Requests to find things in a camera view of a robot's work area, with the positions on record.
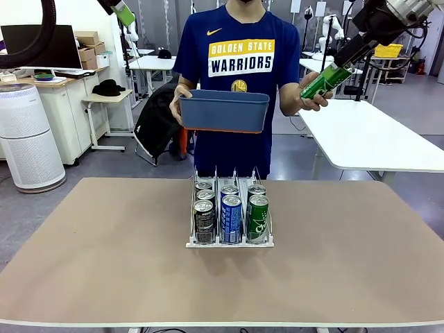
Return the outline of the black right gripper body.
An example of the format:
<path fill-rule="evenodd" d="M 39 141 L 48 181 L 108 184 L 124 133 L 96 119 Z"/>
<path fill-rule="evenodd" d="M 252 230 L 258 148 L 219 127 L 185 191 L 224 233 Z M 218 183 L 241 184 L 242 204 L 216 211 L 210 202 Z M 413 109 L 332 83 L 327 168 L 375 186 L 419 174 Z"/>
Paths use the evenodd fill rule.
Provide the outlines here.
<path fill-rule="evenodd" d="M 387 46 L 416 23 L 414 6 L 408 1 L 365 1 L 353 23 L 360 33 L 374 33 L 377 44 Z"/>

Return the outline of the person's left hand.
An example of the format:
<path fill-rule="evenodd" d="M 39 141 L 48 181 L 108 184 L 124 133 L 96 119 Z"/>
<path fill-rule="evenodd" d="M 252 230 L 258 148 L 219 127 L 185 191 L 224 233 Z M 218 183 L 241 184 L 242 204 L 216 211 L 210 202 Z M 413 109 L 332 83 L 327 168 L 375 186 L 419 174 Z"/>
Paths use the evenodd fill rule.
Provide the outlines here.
<path fill-rule="evenodd" d="M 322 107 L 327 107 L 328 99 L 333 97 L 333 93 L 331 91 L 327 91 L 324 96 L 320 94 L 314 95 L 312 99 L 305 99 L 302 97 L 302 91 L 306 88 L 311 82 L 313 82 L 319 73 L 315 71 L 309 72 L 304 78 L 300 81 L 299 84 L 299 104 L 300 108 L 303 110 L 313 110 L 318 112 Z"/>

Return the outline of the person's right hand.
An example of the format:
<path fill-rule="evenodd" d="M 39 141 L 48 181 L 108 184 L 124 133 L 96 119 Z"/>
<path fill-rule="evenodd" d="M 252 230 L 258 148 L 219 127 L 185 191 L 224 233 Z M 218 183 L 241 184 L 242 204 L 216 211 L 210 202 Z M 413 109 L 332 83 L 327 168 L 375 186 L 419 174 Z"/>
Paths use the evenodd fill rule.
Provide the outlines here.
<path fill-rule="evenodd" d="M 180 98 L 185 97 L 190 99 L 192 97 L 190 87 L 185 83 L 179 83 L 175 88 L 173 100 L 170 103 L 170 110 L 176 121 L 182 125 L 182 113 L 180 109 Z"/>

